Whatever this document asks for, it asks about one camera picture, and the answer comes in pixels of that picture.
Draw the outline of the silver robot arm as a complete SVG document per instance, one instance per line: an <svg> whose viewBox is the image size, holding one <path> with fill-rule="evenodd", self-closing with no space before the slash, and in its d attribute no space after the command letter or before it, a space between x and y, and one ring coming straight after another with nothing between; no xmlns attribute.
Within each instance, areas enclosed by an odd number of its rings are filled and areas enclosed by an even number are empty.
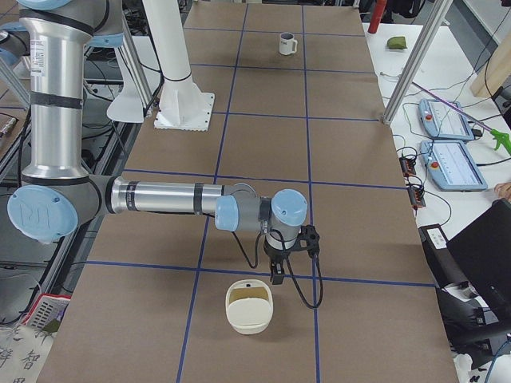
<svg viewBox="0 0 511 383"><path fill-rule="evenodd" d="M305 222L307 201L296 190L267 198L246 184L146 183L88 173L81 163L85 47L122 46L122 4L22 1L19 17L30 35L31 159L7 212L21 233L51 243L106 214L206 215L220 230L256 233L273 284L292 272L291 253L317 257L319 237Z"/></svg>

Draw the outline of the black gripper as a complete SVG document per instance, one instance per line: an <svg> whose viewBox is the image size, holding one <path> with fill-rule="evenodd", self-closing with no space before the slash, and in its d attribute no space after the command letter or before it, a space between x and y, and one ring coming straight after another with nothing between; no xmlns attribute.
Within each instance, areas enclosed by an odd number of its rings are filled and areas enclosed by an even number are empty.
<svg viewBox="0 0 511 383"><path fill-rule="evenodd" d="M292 246L290 249L283 250L282 245L278 245L278 247L273 247L267 239L264 240L263 249L265 254L269 258L269 265L271 269L271 283L280 285L283 283L285 279L285 271L283 269L283 263L285 258L288 257L291 252L294 250L295 246Z"/></svg>

